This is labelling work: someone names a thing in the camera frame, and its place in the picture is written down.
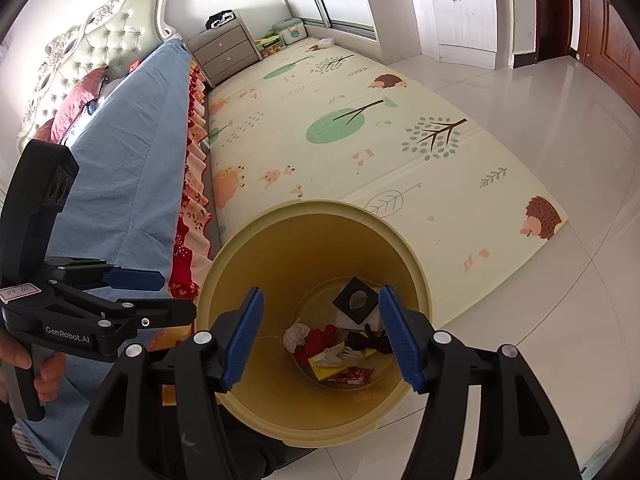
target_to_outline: wooden door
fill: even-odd
[[[572,0],[536,0],[538,61],[567,56],[571,30]]]
[[[580,61],[640,115],[640,49],[609,0],[580,1]]]

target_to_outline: gripper handle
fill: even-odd
[[[52,357],[55,351],[39,345],[21,344],[31,354],[31,368],[25,370],[2,362],[4,384],[14,416],[39,422],[44,418],[45,410],[40,403],[33,381],[39,375],[44,361]]]

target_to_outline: pink pillow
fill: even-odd
[[[41,127],[38,128],[36,134],[33,136],[34,139],[44,140],[45,142],[51,141],[51,126],[53,125],[53,119],[49,119],[46,123],[44,123]]]
[[[57,144],[62,142],[66,131],[74,123],[86,104],[100,96],[100,87],[102,86],[105,70],[107,70],[105,66],[92,70],[71,89],[53,119],[51,142]]]

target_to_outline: blue gripper pad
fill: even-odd
[[[426,348],[427,341],[417,342],[414,337],[417,334],[412,333],[409,326],[409,323],[414,321],[424,322],[426,320],[424,314],[407,310],[402,306],[398,295],[389,285],[380,289],[378,304],[380,305],[382,323],[385,325],[386,334],[394,351],[402,378],[419,394],[425,393],[426,380],[422,374],[421,346],[424,345],[423,348]]]
[[[231,390],[234,384],[238,383],[242,378],[255,337],[258,335],[258,329],[264,316],[264,295],[262,291],[257,287],[253,287],[244,299],[242,307],[236,312],[240,315],[240,320],[228,343],[224,345],[224,371],[220,383],[226,391]],[[215,330],[216,324],[214,324],[212,331],[217,333],[218,331]]]
[[[121,290],[162,290],[164,276],[157,270],[111,269],[102,276],[111,288]]]

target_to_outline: play mat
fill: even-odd
[[[209,113],[223,242],[289,200],[358,205],[415,251],[436,327],[494,290],[566,221],[471,117],[388,67],[338,46],[318,49],[313,38],[217,87]],[[361,249],[357,240],[351,249]]]

